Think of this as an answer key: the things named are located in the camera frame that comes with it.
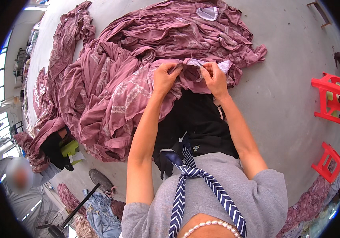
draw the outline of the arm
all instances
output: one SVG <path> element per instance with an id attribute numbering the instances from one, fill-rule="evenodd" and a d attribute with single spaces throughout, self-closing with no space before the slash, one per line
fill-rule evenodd
<path id="1" fill-rule="evenodd" d="M 258 172 L 268 169 L 268 167 L 260 155 L 243 116 L 228 93 L 225 74 L 214 62 L 205 64 L 204 68 L 201 67 L 200 70 L 207 87 L 219 100 L 225 112 L 231 138 L 239 154 L 244 173 L 248 179 L 252 179 Z"/>
<path id="2" fill-rule="evenodd" d="M 154 199 L 152 155 L 162 101 L 182 70 L 178 68 L 168 75 L 167 71 L 175 65 L 161 64 L 154 72 L 154 91 L 134 133 L 129 152 L 126 204 L 142 202 L 150 205 Z"/>

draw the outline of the black pole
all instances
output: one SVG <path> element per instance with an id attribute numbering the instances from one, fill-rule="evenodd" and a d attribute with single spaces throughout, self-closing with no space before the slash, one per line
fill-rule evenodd
<path id="1" fill-rule="evenodd" d="M 100 183 L 97 183 L 97 185 L 92 189 L 92 191 L 80 202 L 80 204 L 75 208 L 75 210 L 69 214 L 67 219 L 61 224 L 61 228 L 63 229 L 64 226 L 72 219 L 72 217 L 77 213 L 77 211 L 84 205 L 84 203 L 92 196 L 92 194 L 96 191 L 96 189 L 100 187 Z"/>

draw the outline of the hand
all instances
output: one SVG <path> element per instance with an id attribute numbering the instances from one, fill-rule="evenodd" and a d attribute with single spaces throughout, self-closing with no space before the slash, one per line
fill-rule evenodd
<path id="1" fill-rule="evenodd" d="M 181 73 L 183 67 L 179 67 L 174 70 L 171 74 L 167 71 L 175 67 L 176 63 L 161 64 L 154 71 L 154 92 L 153 94 L 164 97 L 168 91 L 172 88 L 176 77 Z"/>
<path id="2" fill-rule="evenodd" d="M 221 101 L 226 97 L 230 97 L 227 89 L 227 78 L 225 73 L 219 69 L 218 64 L 208 62 L 203 67 L 200 67 L 200 72 L 206 81 L 208 89 L 216 99 Z"/>

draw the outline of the red plastic stool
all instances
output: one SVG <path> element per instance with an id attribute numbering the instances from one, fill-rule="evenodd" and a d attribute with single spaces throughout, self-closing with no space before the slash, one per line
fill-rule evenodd
<path id="1" fill-rule="evenodd" d="M 325 149 L 324 154 L 322 155 L 318 165 L 312 164 L 312 168 L 315 169 L 322 177 L 324 177 L 329 183 L 334 182 L 336 177 L 338 176 L 340 172 L 340 156 L 338 153 L 331 147 L 331 145 L 326 144 L 325 142 L 322 142 L 322 147 Z M 329 170 L 329 164 L 331 162 L 331 159 L 333 159 L 336 162 L 336 167 L 334 171 L 331 173 Z"/>
<path id="2" fill-rule="evenodd" d="M 334 111 L 340 111 L 340 77 L 323 72 L 321 79 L 312 78 L 311 84 L 319 89 L 319 100 L 321 112 L 315 112 L 314 116 L 334 121 L 340 124 L 340 116 L 335 117 Z M 326 93 L 332 92 L 332 100 L 326 100 Z"/>

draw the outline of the left hand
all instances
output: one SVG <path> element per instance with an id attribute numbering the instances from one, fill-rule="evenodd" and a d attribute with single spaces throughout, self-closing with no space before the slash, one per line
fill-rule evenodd
<path id="1" fill-rule="evenodd" d="M 176 77 L 181 73 L 183 67 L 179 67 L 172 74 L 167 71 L 175 67 L 176 63 L 161 64 L 154 71 L 154 92 L 153 94 L 164 97 L 172 88 Z"/>

